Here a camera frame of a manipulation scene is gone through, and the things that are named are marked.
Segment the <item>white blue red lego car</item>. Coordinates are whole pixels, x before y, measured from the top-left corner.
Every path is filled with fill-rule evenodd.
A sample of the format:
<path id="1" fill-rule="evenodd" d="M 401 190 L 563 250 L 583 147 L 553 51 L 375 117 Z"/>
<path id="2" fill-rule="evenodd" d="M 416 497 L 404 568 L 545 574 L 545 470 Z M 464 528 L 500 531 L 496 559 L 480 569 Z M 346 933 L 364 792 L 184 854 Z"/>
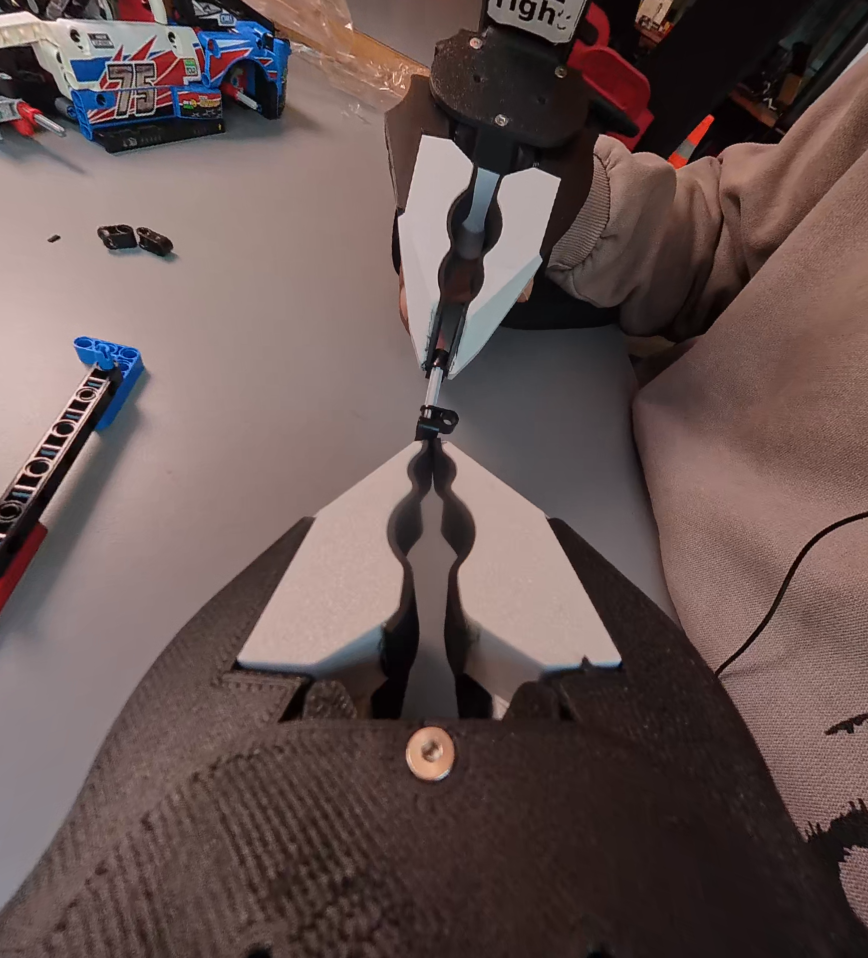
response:
<path id="1" fill-rule="evenodd" d="M 242 2 L 0 2 L 0 128 L 62 134 L 40 107 L 51 86 L 109 153 L 221 134 L 226 102 L 278 119 L 291 42 L 253 16 Z"/>

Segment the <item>person's beige sweatshirt torso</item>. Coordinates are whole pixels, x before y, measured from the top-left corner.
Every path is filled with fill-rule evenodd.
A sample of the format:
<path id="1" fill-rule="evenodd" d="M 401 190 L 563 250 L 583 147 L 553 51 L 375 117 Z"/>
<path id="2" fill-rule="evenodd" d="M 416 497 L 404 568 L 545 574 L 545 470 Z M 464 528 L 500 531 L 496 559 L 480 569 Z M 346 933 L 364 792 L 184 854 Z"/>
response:
<path id="1" fill-rule="evenodd" d="M 868 511 L 868 54 L 780 143 L 677 175 L 696 341 L 643 389 L 667 585 L 712 667 L 814 535 Z M 868 928 L 868 517 L 827 533 L 722 683 Z"/>

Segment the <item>black red blue lego beam assembly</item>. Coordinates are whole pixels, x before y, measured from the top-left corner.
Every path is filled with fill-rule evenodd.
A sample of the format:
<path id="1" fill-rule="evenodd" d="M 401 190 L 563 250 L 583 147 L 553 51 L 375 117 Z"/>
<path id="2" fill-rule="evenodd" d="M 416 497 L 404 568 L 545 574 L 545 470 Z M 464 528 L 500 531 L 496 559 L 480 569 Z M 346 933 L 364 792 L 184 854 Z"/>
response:
<path id="1" fill-rule="evenodd" d="M 133 347 L 91 336 L 72 344 L 86 372 L 0 496 L 0 614 L 45 539 L 44 510 L 88 439 L 115 420 L 144 372 Z"/>

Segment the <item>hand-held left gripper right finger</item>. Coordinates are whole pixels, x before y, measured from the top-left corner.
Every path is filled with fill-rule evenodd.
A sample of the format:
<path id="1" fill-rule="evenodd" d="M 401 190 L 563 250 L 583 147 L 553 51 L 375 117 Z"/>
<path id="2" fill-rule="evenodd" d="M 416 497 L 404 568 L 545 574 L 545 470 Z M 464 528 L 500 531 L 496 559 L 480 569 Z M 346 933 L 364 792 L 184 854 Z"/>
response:
<path id="1" fill-rule="evenodd" d="M 456 558 L 444 643 L 461 712 L 504 712 L 527 682 L 620 653 L 546 514 L 451 443 L 434 448 L 441 533 Z"/>

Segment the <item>red chair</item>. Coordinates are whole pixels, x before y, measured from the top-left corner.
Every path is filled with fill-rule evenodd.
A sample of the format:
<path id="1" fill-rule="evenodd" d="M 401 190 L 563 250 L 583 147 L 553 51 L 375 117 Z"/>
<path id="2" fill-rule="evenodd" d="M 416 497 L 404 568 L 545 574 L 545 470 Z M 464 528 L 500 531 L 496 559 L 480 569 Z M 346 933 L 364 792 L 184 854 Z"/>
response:
<path id="1" fill-rule="evenodd" d="M 633 2 L 626 20 L 622 7 L 609 12 L 611 6 L 616 6 L 614 2 L 589 2 L 567 59 L 569 67 L 578 70 L 597 93 L 632 121 L 634 132 L 610 132 L 610 136 L 630 150 L 635 149 L 653 120 L 649 109 L 650 84 L 611 45 L 611 40 L 620 38 L 620 27 L 635 27 L 638 5 Z"/>

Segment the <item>person's right hand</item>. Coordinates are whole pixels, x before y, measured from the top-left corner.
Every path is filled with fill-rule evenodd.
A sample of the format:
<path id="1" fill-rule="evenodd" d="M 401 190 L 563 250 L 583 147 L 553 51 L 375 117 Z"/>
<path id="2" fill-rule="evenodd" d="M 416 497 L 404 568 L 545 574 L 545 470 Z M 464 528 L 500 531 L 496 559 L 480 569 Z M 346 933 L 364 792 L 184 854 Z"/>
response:
<path id="1" fill-rule="evenodd" d="M 400 319 L 404 329 L 410 332 L 409 319 L 408 319 L 407 295 L 406 295 L 405 280 L 404 280 L 404 273 L 403 273 L 402 266 L 398 270 L 398 280 L 399 280 L 398 306 L 399 306 Z M 531 280 L 528 281 L 527 285 L 523 288 L 523 290 L 520 292 L 519 296 L 517 297 L 517 300 L 515 301 L 516 304 L 524 304 L 529 301 L 531 294 L 533 292 L 535 280 L 536 280 L 536 277 L 531 278 Z"/>

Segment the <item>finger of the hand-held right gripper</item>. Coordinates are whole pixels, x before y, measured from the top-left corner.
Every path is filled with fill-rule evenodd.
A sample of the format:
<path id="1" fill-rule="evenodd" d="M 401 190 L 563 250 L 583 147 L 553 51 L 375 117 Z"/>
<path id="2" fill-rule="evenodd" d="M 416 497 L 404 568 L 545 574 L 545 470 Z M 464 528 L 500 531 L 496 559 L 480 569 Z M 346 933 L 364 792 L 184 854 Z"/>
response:
<path id="1" fill-rule="evenodd" d="M 451 140 L 422 135 L 407 205 L 398 221 L 408 326 L 419 366 L 440 303 L 440 267 L 448 255 L 451 209 L 468 189 L 473 164 Z"/>
<path id="2" fill-rule="evenodd" d="M 540 266 L 540 247 L 560 188 L 560 178 L 540 169 L 504 176 L 497 192 L 499 239 L 483 258 L 484 281 L 468 306 L 449 375 L 458 375 L 480 353 Z"/>

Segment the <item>orange cone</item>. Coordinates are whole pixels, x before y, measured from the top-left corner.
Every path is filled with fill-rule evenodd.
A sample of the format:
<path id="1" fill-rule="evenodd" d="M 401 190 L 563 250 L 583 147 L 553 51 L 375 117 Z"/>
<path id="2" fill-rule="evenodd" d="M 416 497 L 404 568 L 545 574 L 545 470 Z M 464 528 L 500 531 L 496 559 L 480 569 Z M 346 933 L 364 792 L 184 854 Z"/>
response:
<path id="1" fill-rule="evenodd" d="M 708 114 L 695 126 L 687 138 L 669 155 L 667 161 L 670 165 L 678 170 L 685 167 L 691 161 L 694 151 L 700 145 L 714 122 L 714 115 Z"/>

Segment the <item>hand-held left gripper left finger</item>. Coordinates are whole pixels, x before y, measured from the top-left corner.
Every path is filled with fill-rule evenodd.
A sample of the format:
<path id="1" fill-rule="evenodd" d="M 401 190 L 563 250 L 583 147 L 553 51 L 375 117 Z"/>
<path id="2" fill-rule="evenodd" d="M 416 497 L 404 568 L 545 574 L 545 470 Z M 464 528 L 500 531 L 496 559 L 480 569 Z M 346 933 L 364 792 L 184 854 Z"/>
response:
<path id="1" fill-rule="evenodd" d="M 406 681 L 418 644 L 408 556 L 423 525 L 425 444 L 314 517 L 237 656 L 244 669 L 338 680 L 352 697 Z"/>

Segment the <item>clear plastic bags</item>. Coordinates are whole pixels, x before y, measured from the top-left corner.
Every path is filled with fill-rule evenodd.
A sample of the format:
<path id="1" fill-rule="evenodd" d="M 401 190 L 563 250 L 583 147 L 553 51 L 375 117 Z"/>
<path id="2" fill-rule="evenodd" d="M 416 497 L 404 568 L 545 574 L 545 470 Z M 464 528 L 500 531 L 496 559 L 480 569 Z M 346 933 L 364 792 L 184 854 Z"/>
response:
<path id="1" fill-rule="evenodd" d="M 354 29 L 344 1 L 247 1 L 255 13 L 287 34 L 296 52 L 331 85 L 385 111 L 408 93 L 429 68 Z"/>

